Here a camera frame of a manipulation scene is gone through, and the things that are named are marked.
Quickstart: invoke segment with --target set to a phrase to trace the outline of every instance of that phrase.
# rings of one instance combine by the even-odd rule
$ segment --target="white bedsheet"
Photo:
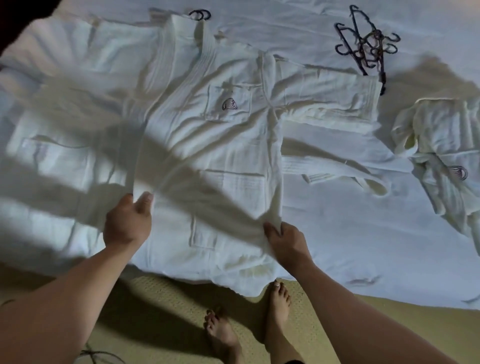
[[[480,84],[480,51],[468,45],[480,31],[474,22],[480,8],[467,0],[363,0],[357,5],[379,28],[402,37],[399,53],[385,59],[380,129],[375,136],[360,136],[286,124],[284,146],[304,142],[313,148],[310,154],[355,160],[391,180],[392,193],[374,198],[348,180],[306,185],[300,176],[285,176],[283,219],[305,233],[316,264],[355,293],[480,308],[480,258],[472,242],[435,215],[410,173],[411,163],[385,146],[393,146],[388,136],[398,111],[422,95],[465,83],[461,77]],[[333,24],[349,24],[348,6],[345,0],[64,0],[57,11],[131,23],[149,20],[155,8],[186,13],[202,7],[212,13],[211,28],[232,39],[293,61],[354,70],[352,58],[334,51],[339,39]],[[67,247],[54,258],[61,266],[60,257],[87,253],[84,247]],[[45,260],[51,255],[45,253]]]

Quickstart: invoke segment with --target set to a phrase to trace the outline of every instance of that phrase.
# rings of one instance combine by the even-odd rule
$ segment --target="hand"
[[[298,267],[312,263],[305,236],[295,226],[282,222],[280,234],[271,223],[264,224],[265,235],[275,258],[288,273],[295,276]]]
[[[122,197],[107,213],[103,230],[105,245],[131,244],[137,249],[140,248],[152,229],[152,201],[153,195],[149,192],[144,192],[135,203],[132,194]]]

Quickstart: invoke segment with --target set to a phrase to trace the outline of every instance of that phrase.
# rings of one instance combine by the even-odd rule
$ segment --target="bed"
[[[357,73],[351,57],[335,52],[334,24],[350,22],[349,5],[344,0],[63,0],[56,12],[134,23],[149,21],[157,9],[187,14],[203,8],[212,14],[210,27],[229,38],[295,62]],[[402,38],[399,52],[385,57],[388,79],[378,129],[360,135],[287,126],[284,143],[302,140],[354,160],[390,180],[392,191],[374,198],[347,180],[307,186],[300,176],[286,175],[283,220],[304,232],[316,264],[354,293],[480,309],[480,258],[474,245],[434,213],[417,171],[393,154],[390,138],[398,112],[420,97],[465,85],[476,90],[480,51],[468,44],[475,44],[480,31],[475,21],[480,7],[471,0],[359,0],[356,5],[382,31]],[[3,109],[9,107],[6,97],[0,101]],[[1,127],[5,144],[13,126],[3,120]],[[79,245],[61,247],[58,254],[48,242],[22,242],[14,249],[18,237],[11,226],[2,223],[2,259],[9,263],[15,255],[15,265],[24,269],[56,274],[72,257],[93,253]],[[285,271],[279,275],[292,279]]]

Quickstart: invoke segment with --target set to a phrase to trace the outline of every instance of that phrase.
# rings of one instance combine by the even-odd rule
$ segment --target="foot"
[[[278,334],[283,335],[290,313],[291,301],[292,298],[285,285],[277,281],[273,282],[265,327],[265,347],[267,350],[269,350],[269,344],[278,337]]]
[[[204,323],[207,336],[217,357],[225,364],[243,364],[239,338],[223,310],[208,310]]]

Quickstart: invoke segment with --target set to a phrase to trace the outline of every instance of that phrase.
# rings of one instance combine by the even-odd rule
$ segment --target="beige carpet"
[[[0,302],[48,282],[47,278],[0,266]],[[294,304],[287,336],[308,363],[338,363],[303,290],[287,282]],[[142,277],[119,282],[89,340],[94,350],[113,352],[128,364],[220,363],[202,329],[207,308],[225,307],[248,363],[268,363],[261,344],[267,297],[245,299],[211,284],[189,285]],[[416,331],[459,363],[480,363],[480,311],[428,308],[363,297]],[[90,363],[82,359],[78,363]]]

